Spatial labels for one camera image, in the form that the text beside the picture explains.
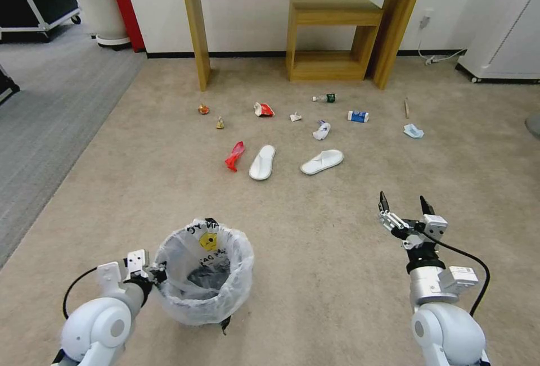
white slipper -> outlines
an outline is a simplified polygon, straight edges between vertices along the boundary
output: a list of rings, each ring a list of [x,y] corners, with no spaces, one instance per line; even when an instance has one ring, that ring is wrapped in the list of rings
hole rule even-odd
[[[276,149],[271,145],[262,147],[249,167],[249,177],[255,180],[265,180],[272,173],[272,160]]]
[[[322,151],[315,158],[306,162],[300,167],[300,170],[306,175],[315,175],[316,173],[341,164],[343,153],[338,150]]]

yellow sticker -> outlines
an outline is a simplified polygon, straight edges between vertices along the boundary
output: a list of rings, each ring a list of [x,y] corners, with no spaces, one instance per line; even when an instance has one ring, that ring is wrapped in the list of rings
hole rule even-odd
[[[218,246],[218,235],[204,233],[201,238],[199,238],[199,243],[206,251],[215,251]]]

electrical cord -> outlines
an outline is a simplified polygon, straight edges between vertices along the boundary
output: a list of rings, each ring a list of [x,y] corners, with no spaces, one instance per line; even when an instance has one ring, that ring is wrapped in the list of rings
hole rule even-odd
[[[420,42],[418,43],[418,55],[420,57],[422,57],[424,60],[426,60],[426,65],[431,65],[431,64],[435,64],[436,62],[441,62],[441,61],[446,61],[446,60],[449,60],[450,58],[454,58],[455,56],[457,56],[459,53],[467,50],[466,48],[463,48],[457,52],[455,52],[454,54],[452,54],[451,56],[449,57],[445,57],[445,58],[435,58],[435,56],[431,56],[431,57],[426,57],[424,55],[422,55],[422,53],[420,52],[420,45],[422,45],[422,40],[420,40]]]
[[[466,256],[476,262],[478,262],[482,268],[484,268],[484,271],[485,271],[485,281],[484,281],[484,285],[482,286],[482,289],[480,290],[480,293],[478,293],[478,297],[476,298],[474,304],[472,305],[471,307],[471,310],[469,312],[469,314],[471,315],[471,317],[474,316],[474,313],[476,312],[476,309],[478,308],[478,305],[480,304],[480,302],[482,301],[482,299],[484,298],[484,294],[485,294],[485,291],[488,289],[488,285],[489,285],[489,281],[491,279],[491,274],[489,272],[489,268],[488,266],[482,261],[482,259],[468,253],[468,252],[465,252],[465,251],[462,251],[458,248],[454,248],[452,245],[448,245],[447,243],[444,243],[444,242],[440,242],[438,240],[436,240],[435,238],[433,238],[432,236],[428,235],[424,230],[421,230],[419,231],[421,234],[425,235],[427,238],[429,238],[430,240],[432,240],[433,242],[451,250],[451,251],[454,251],[454,252],[457,252],[458,254],[461,254],[463,256]]]
[[[75,286],[75,285],[77,284],[77,282],[78,282],[79,280],[81,280],[81,279],[82,279],[83,277],[85,277],[87,274],[94,272],[95,270],[97,270],[97,266],[96,266],[95,268],[88,269],[86,272],[84,272],[82,275],[80,275],[77,279],[75,279],[75,280],[69,285],[69,287],[67,288],[66,294],[64,294],[64,301],[63,301],[63,303],[62,303],[62,311],[64,312],[64,317],[65,317],[65,319],[68,319],[68,318],[69,318],[69,315],[68,315],[68,309],[67,309],[69,292],[71,291],[71,289],[73,288],[73,286]]]

red trash bin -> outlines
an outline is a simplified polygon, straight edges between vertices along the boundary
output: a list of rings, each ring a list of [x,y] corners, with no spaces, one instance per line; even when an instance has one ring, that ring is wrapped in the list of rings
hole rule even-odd
[[[133,51],[144,51],[145,41],[142,39],[141,30],[139,29],[139,23],[137,23],[137,17],[135,16],[131,0],[116,0],[116,2],[120,8]]]

wall outlet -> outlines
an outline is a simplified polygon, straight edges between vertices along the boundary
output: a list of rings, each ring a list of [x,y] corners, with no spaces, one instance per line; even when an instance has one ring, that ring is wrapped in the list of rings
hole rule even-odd
[[[425,8],[424,9],[424,15],[422,17],[422,20],[420,20],[420,29],[423,29],[426,27],[430,20],[431,20],[431,14],[433,13],[433,8]]]

